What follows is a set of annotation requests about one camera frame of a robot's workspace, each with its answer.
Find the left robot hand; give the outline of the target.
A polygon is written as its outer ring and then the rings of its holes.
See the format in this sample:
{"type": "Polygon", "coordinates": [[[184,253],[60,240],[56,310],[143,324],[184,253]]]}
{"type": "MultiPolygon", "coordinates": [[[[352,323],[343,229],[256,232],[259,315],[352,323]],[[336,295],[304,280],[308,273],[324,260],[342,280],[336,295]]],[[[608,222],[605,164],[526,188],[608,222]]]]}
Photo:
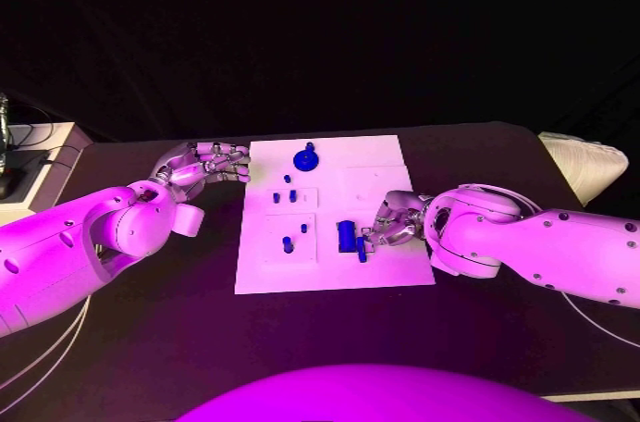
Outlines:
{"type": "Polygon", "coordinates": [[[187,203],[205,185],[223,181],[248,183],[249,149],[231,143],[182,143],[160,157],[150,181],[170,192],[176,203],[187,203]]]}

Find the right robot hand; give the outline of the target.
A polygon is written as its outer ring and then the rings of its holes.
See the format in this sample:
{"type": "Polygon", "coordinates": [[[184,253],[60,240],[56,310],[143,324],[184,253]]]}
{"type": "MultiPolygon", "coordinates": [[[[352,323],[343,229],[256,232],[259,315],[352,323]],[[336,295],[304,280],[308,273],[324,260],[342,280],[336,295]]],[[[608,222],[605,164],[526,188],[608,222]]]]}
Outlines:
{"type": "Polygon", "coordinates": [[[434,196],[419,192],[389,191],[363,238],[372,248],[425,242],[425,216],[434,196]]]}

